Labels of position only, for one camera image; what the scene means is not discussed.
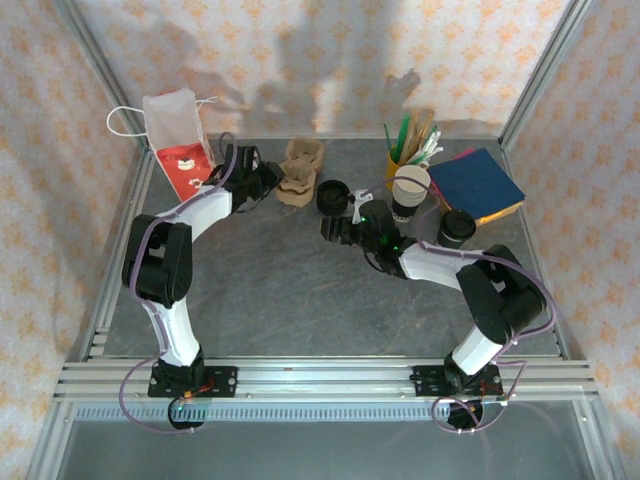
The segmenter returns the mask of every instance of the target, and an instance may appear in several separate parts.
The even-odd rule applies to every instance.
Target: bag handle
[[[198,108],[197,108],[196,111],[199,112],[200,109],[202,108],[202,105],[204,105],[205,103],[216,103],[217,101],[218,101],[218,97],[217,96],[205,98],[204,100],[196,100],[196,105],[198,105]],[[119,137],[146,137],[147,136],[147,132],[143,132],[143,133],[122,133],[122,132],[116,132],[113,128],[111,128],[111,115],[116,113],[118,110],[129,110],[131,112],[137,112],[137,113],[144,114],[144,112],[142,110],[140,110],[139,108],[127,107],[126,105],[121,105],[119,107],[114,108],[113,110],[111,110],[109,112],[109,115],[107,115],[107,128],[109,129],[109,131],[111,133],[113,133],[114,135],[117,135]]]

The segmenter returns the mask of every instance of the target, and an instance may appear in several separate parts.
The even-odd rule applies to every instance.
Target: yellow cup
[[[384,177],[385,179],[395,177],[396,172],[400,168],[400,165],[398,165],[397,163],[394,163],[394,161],[391,160],[391,154],[394,153],[395,151],[396,151],[396,147],[393,147],[391,149],[391,152],[387,153],[387,174]],[[389,189],[389,191],[391,191],[393,189],[393,182],[387,182],[387,188]]]

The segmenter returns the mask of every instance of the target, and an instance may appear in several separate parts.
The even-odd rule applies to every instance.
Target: blue book
[[[486,148],[433,165],[429,175],[447,204],[478,224],[517,210],[525,198]]]

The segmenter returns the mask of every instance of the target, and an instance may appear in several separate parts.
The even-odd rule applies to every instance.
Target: white paper cup
[[[396,177],[409,177],[428,187],[431,185],[431,176],[425,169],[417,165],[405,165],[400,167]],[[424,201],[428,191],[424,187],[410,180],[395,180],[393,182],[393,203],[391,210],[396,222],[405,223],[411,221],[418,210],[418,206]]]

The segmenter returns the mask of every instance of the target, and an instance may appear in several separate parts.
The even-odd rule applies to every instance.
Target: patterned wallpaper
[[[209,132],[382,136],[405,107],[494,134],[569,0],[79,0],[134,106],[189,86]]]
[[[640,472],[640,8],[596,1],[510,152],[629,478]]]
[[[24,478],[88,317],[134,145],[50,0],[0,2],[0,479]]]

